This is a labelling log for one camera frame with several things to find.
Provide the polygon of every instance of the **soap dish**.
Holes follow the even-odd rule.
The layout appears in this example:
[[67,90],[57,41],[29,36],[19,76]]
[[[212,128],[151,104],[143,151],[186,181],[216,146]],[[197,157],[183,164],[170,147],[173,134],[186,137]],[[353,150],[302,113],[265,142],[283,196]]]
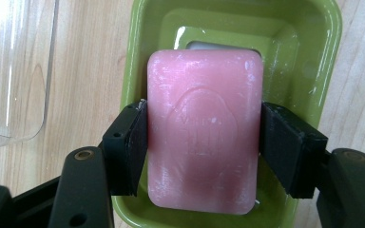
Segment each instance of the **soap dish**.
[[[283,105],[317,127],[341,34],[335,0],[135,0],[121,106],[146,98],[146,67],[160,49],[212,44],[249,48],[264,63],[262,99]],[[258,205],[243,216],[155,206],[147,166],[138,197],[115,197],[133,227],[293,227],[298,201],[285,194],[259,158]]]

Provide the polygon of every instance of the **wooden surface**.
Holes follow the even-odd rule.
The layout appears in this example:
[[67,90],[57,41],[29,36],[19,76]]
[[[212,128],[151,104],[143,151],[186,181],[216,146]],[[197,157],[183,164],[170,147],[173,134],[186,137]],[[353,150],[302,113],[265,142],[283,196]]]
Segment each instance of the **wooden surface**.
[[[338,4],[343,34],[319,130],[329,150],[365,152],[365,1]],[[117,116],[131,8],[131,0],[59,2],[46,122],[33,139],[0,147],[0,184],[14,196],[60,175],[65,156],[97,144]],[[116,226],[127,227],[119,218]],[[301,201],[295,226],[320,227],[314,199]]]

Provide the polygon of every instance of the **pink soap bar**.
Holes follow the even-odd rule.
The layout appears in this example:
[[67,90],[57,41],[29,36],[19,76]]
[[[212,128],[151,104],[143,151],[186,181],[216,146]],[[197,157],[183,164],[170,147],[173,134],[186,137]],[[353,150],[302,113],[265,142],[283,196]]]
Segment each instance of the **pink soap bar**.
[[262,61],[251,50],[163,50],[148,63],[148,195],[246,214],[255,203]]

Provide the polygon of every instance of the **transparent plastic lid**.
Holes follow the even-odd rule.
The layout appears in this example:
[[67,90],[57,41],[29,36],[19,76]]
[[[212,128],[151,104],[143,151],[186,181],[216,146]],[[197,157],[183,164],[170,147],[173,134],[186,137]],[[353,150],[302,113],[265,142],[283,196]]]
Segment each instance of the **transparent plastic lid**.
[[31,139],[44,122],[54,7],[0,0],[0,146]]

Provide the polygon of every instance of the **screw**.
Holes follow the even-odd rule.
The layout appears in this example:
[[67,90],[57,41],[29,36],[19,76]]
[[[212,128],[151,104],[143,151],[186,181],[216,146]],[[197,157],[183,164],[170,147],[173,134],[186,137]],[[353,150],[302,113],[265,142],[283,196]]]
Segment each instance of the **screw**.
[[365,157],[361,154],[358,154],[353,151],[345,151],[343,154],[346,156],[346,158],[353,160],[355,162],[365,162]]
[[91,150],[82,150],[75,154],[75,160],[88,160],[91,159],[94,155],[94,152]]

